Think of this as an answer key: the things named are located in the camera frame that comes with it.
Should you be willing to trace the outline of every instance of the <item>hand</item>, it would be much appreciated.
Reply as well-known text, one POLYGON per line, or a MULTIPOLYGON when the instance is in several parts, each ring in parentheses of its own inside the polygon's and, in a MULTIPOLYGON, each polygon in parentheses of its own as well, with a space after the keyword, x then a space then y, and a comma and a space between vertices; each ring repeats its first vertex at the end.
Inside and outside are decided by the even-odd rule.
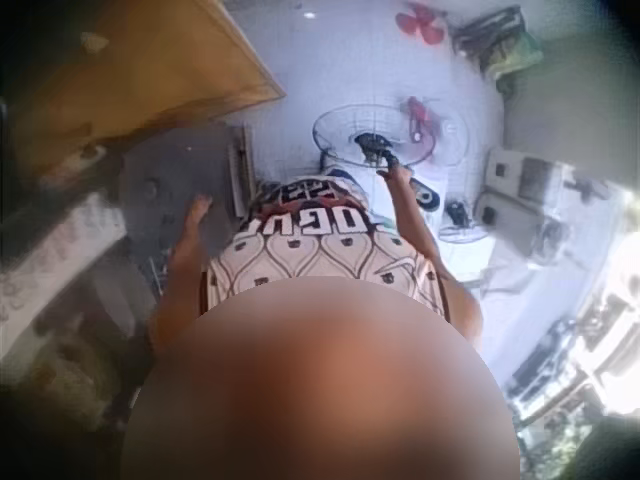
POLYGON ((393 165, 388 171, 378 170, 378 175, 384 178, 388 187, 409 185, 413 172, 400 164, 393 165))

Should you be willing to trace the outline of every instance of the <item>wall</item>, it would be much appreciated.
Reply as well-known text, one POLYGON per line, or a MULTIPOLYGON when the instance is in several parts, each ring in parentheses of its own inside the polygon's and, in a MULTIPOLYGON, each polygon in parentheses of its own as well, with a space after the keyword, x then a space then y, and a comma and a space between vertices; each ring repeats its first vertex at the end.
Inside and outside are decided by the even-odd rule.
POLYGON ((505 106, 507 148, 637 189, 640 74, 621 34, 577 35, 543 50, 505 106))

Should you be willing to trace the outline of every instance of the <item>pink fan blade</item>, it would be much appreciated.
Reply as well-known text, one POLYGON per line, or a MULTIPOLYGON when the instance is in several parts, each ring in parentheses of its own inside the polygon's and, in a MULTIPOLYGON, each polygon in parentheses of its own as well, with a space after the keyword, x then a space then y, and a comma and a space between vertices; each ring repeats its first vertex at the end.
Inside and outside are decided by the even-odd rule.
POLYGON ((422 33, 422 38, 429 45, 438 45, 442 43, 444 40, 444 30, 437 27, 420 27, 420 33, 422 33))
POLYGON ((418 29, 418 20, 411 15, 406 15, 404 13, 396 15, 396 23, 398 24, 398 27, 400 27, 400 30, 407 35, 413 35, 418 29))

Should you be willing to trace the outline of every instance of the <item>black object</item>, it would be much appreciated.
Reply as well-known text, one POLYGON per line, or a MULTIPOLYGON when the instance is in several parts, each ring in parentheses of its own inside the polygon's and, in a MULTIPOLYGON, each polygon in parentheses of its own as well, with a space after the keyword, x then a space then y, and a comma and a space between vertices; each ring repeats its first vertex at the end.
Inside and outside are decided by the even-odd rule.
MULTIPOLYGON (((367 163, 380 164, 381 160, 387 162, 387 167, 391 170, 400 164, 398 158, 391 153, 391 142, 377 133, 361 133, 354 141, 362 149, 367 163)), ((440 195, 427 187, 424 183, 415 178, 409 181, 409 185, 416 194, 416 202, 420 208, 426 212, 435 212, 440 207, 440 195)))
POLYGON ((492 207, 484 207, 482 211, 482 223, 485 225, 489 225, 490 227, 495 226, 496 217, 498 216, 498 212, 496 212, 495 208, 492 207))
POLYGON ((457 200, 448 202, 444 207, 444 211, 451 217, 451 221, 456 227, 469 228, 471 226, 471 219, 467 214, 466 208, 464 208, 464 203, 457 200))
POLYGON ((416 194, 416 201, 426 212, 435 212, 440 207, 440 195, 415 178, 409 180, 409 185, 416 194))
POLYGON ((354 138, 354 142, 362 149, 367 163, 379 165, 380 160, 384 159, 387 161, 389 168, 400 163, 398 158, 391 153, 391 142, 382 135, 368 132, 361 133, 354 138))

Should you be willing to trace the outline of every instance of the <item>clutter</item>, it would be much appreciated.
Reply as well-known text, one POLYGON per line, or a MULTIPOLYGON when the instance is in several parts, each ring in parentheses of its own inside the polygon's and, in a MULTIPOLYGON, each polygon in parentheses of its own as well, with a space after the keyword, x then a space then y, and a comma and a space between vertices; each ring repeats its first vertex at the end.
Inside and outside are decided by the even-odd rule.
POLYGON ((456 52, 477 61, 480 70, 495 80, 543 59, 540 46, 526 30, 518 5, 457 28, 451 38, 456 52))
POLYGON ((472 216, 472 210, 462 199, 448 200, 438 239, 452 244, 468 244, 484 239, 489 230, 478 224, 472 216))

